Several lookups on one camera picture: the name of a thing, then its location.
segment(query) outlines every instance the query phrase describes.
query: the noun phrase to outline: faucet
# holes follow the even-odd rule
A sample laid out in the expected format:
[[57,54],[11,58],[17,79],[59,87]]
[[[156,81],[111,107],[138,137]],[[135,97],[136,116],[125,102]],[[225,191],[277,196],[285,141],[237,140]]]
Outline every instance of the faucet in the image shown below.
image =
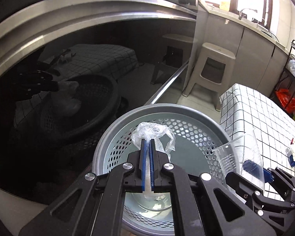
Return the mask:
[[242,11],[243,11],[243,10],[252,10],[252,11],[258,13],[258,10],[254,10],[254,9],[250,9],[250,8],[243,8],[243,9],[241,9],[240,12],[239,12],[239,17],[238,17],[239,20],[242,19]]

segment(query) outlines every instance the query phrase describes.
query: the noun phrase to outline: white checkered tablecloth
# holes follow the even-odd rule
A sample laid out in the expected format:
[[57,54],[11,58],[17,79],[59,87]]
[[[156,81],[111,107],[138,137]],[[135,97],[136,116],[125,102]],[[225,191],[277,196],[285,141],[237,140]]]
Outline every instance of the white checkered tablecloth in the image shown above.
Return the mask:
[[134,50],[111,44],[76,44],[70,47],[72,60],[55,67],[65,79],[79,75],[103,74],[119,79],[138,66]]
[[[292,138],[295,138],[295,121],[273,101],[249,87],[234,84],[222,96],[221,127],[231,139],[255,128],[258,148],[264,168],[279,167],[295,176],[286,156]],[[264,195],[283,200],[270,186],[265,184]]]

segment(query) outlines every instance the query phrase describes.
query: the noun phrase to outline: beige stool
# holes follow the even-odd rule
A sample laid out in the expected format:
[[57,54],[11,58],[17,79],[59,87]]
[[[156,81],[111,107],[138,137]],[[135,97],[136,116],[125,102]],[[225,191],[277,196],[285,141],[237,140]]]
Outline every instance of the beige stool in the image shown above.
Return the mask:
[[235,59],[234,53],[229,50],[212,43],[204,43],[183,96],[187,97],[197,83],[217,93],[214,105],[215,109],[220,111],[219,97],[228,89]]
[[[162,36],[162,47],[160,49],[160,57],[167,53],[167,47],[173,47],[183,50],[183,63],[186,62],[191,54],[191,49],[193,45],[194,39],[192,37],[180,35],[180,34],[165,34]],[[154,71],[151,79],[151,84],[154,84],[157,78],[159,71],[166,72],[168,74],[174,74],[179,67],[172,67],[166,65],[163,62],[159,62],[157,65],[154,66]],[[182,74],[181,78],[185,80],[186,74]]]

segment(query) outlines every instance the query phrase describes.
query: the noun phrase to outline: cabinet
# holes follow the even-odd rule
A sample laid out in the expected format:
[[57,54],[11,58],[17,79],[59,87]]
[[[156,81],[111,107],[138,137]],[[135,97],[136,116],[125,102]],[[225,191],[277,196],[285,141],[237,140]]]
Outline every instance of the cabinet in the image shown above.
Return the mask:
[[209,15],[203,42],[227,49],[236,55],[244,26],[216,15]]
[[230,86],[239,83],[256,90],[270,62],[274,46],[263,36],[245,28]]
[[269,97],[275,84],[277,83],[280,74],[283,70],[285,62],[287,60],[287,54],[280,48],[275,47],[270,62],[265,70],[265,73],[261,79],[261,82],[257,88],[257,91]]

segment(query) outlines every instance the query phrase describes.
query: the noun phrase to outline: plastic bag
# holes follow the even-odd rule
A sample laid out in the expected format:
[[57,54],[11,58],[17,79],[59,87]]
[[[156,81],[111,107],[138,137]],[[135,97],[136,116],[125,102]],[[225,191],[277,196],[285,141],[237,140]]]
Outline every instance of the plastic bag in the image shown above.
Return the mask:
[[81,101],[73,98],[78,88],[77,81],[58,82],[59,90],[51,92],[53,112],[60,117],[71,117],[81,108]]
[[288,63],[287,63],[287,68],[288,70],[293,73],[295,72],[295,60],[291,59]]
[[295,139],[291,140],[291,145],[289,149],[286,149],[287,157],[289,158],[289,163],[292,167],[295,167]]
[[[159,140],[160,137],[167,135],[171,140],[167,143],[165,150],[163,144]],[[131,135],[133,144],[137,148],[141,148],[141,140],[145,139],[150,141],[152,138],[155,140],[155,149],[168,155],[169,161],[171,160],[171,151],[175,151],[175,135],[171,129],[166,125],[161,125],[153,122],[141,122]]]
[[295,60],[291,59],[291,60],[287,63],[287,68],[288,68],[288,70],[292,73],[292,75],[295,76]]
[[[167,135],[170,141],[167,143],[165,150],[160,141],[160,137]],[[138,148],[141,148],[141,140],[145,139],[150,141],[155,140],[155,149],[162,153],[166,153],[168,160],[171,161],[171,151],[175,151],[175,135],[171,129],[166,125],[161,125],[153,122],[141,122],[131,135],[132,143]],[[156,207],[167,207],[167,202],[170,200],[169,193],[154,193],[151,189],[151,175],[150,175],[150,158],[147,156],[146,159],[146,170],[145,170],[145,190],[142,194],[133,193],[134,198],[137,202],[147,208],[148,210],[155,210]]]
[[295,110],[295,98],[292,98],[292,100],[289,102],[289,100],[291,99],[291,95],[288,89],[279,89],[275,92],[275,94],[283,107],[285,107],[286,104],[289,103],[285,108],[288,113],[292,113]]

